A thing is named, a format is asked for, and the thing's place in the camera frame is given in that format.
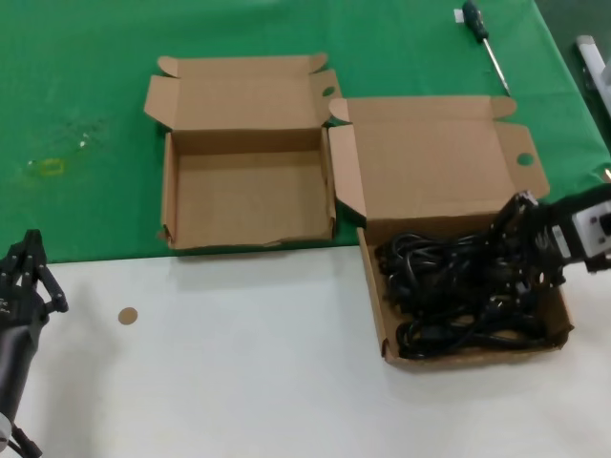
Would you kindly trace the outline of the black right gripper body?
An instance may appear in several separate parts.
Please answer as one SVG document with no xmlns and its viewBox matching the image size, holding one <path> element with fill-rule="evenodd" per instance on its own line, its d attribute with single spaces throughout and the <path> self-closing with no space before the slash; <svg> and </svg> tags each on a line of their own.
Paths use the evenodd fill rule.
<svg viewBox="0 0 611 458">
<path fill-rule="evenodd" d="M 566 222 L 568 216 L 568 212 L 557 204 L 539 204 L 524 214 L 522 241 L 529 265 L 562 266 L 564 270 L 572 256 L 562 254 L 553 228 Z"/>
</svg>

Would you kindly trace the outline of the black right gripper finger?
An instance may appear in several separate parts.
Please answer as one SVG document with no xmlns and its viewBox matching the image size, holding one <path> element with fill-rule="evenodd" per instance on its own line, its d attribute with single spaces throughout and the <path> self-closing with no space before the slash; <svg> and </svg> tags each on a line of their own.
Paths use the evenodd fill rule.
<svg viewBox="0 0 611 458">
<path fill-rule="evenodd" d="M 505 273 L 505 295 L 511 299 L 542 294 L 563 284 L 562 266 L 508 264 Z"/>
<path fill-rule="evenodd" d="M 506 239 L 514 234 L 524 214 L 537 206 L 537 199 L 530 191 L 513 195 L 494 218 L 494 238 Z"/>
</svg>

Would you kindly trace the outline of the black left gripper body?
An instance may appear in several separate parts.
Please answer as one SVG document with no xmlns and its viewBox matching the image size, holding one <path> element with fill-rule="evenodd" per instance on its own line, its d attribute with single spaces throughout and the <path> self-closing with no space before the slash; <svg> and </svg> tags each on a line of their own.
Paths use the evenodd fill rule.
<svg viewBox="0 0 611 458">
<path fill-rule="evenodd" d="M 41 330 L 48 322 L 45 303 L 20 286 L 1 294 L 1 413 L 15 415 L 20 405 Z"/>
</svg>

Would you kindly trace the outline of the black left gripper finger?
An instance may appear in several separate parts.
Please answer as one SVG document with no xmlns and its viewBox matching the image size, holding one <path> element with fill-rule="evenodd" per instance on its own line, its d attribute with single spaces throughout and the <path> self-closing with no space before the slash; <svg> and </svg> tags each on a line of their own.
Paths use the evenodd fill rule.
<svg viewBox="0 0 611 458">
<path fill-rule="evenodd" d="M 33 290 L 32 261 L 28 260 L 31 254 L 33 231 L 27 231 L 24 238 L 14 243 L 7 255 L 1 259 L 1 290 L 13 289 L 21 280 L 20 287 L 27 291 Z"/>
<path fill-rule="evenodd" d="M 50 295 L 51 301 L 47 303 L 49 313 L 66 313 L 69 310 L 66 296 L 59 283 L 47 265 L 47 255 L 44 248 L 42 234 L 39 230 L 29 230 L 28 257 L 31 260 L 32 275 L 40 281 Z"/>
</svg>

